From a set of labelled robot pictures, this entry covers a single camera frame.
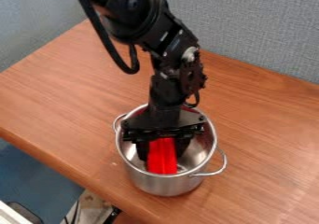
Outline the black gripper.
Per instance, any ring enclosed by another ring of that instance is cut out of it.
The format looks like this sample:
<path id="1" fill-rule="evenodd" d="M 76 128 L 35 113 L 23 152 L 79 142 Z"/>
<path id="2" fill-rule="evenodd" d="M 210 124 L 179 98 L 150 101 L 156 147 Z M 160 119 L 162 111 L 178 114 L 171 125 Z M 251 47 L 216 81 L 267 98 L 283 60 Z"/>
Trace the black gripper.
<path id="1" fill-rule="evenodd" d="M 152 75 L 148 103 L 122 121 L 123 140 L 139 142 L 136 150 L 142 161 L 148 159 L 148 142 L 159 138 L 176 138 L 178 158 L 187 150 L 207 120 L 196 111 L 198 104 L 186 103 L 191 95 L 199 97 L 190 84 L 175 77 Z"/>

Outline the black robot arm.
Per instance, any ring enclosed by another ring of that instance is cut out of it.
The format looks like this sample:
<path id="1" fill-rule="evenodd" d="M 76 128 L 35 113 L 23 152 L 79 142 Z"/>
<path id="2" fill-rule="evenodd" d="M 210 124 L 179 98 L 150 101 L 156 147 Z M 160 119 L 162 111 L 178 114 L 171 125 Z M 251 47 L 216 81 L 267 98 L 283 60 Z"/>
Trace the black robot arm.
<path id="1" fill-rule="evenodd" d="M 123 139 L 136 145 L 139 158 L 148 161 L 154 142 L 171 138 L 164 149 L 180 157 L 203 126 L 195 112 L 206 86 L 198 38 L 172 14 L 167 0 L 78 0 L 108 54 L 122 69 L 140 71 L 138 51 L 150 53 L 151 76 L 144 111 L 122 122 Z"/>

